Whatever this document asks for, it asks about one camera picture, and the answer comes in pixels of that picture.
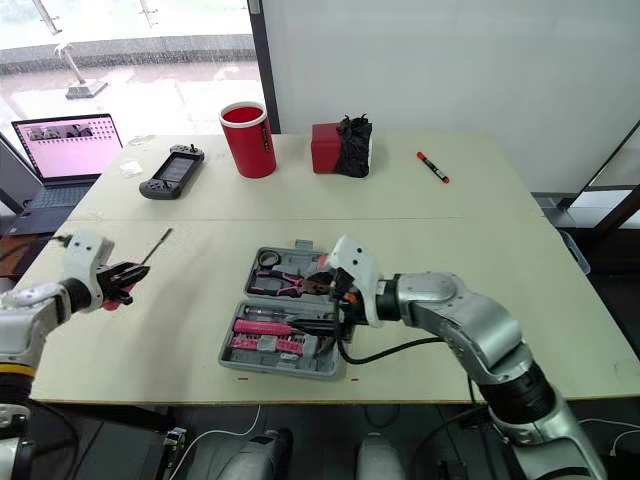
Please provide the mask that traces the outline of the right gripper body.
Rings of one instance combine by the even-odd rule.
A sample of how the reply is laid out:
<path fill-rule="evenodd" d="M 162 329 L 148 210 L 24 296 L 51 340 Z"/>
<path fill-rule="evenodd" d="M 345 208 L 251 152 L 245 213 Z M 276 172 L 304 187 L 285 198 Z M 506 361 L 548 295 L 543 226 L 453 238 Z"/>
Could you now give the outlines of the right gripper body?
<path fill-rule="evenodd" d="M 332 270 L 330 296 L 334 303 L 334 320 L 345 325 L 362 321 L 362 295 L 354 285 L 354 278 L 342 268 Z"/>

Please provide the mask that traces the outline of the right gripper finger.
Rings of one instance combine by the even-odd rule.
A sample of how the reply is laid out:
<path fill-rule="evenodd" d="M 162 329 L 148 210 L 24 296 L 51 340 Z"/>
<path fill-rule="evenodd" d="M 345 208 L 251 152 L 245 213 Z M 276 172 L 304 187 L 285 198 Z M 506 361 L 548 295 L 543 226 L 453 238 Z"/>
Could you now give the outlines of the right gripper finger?
<path fill-rule="evenodd" d="M 292 327 L 313 336 L 339 336 L 342 325 L 330 319 L 297 319 L 292 321 Z"/>
<path fill-rule="evenodd" d="M 303 280 L 302 292 L 314 296 L 329 295 L 332 282 L 331 272 L 316 272 Z"/>

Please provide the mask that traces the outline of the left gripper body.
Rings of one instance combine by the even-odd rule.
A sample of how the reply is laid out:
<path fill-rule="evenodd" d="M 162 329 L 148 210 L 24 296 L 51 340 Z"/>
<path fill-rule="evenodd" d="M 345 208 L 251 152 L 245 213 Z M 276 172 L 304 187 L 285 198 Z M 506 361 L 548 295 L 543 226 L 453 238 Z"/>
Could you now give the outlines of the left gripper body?
<path fill-rule="evenodd" d="M 121 301 L 121 287 L 118 275 L 123 271 L 123 264 L 101 265 L 96 271 L 96 278 L 102 292 L 103 302 Z"/>

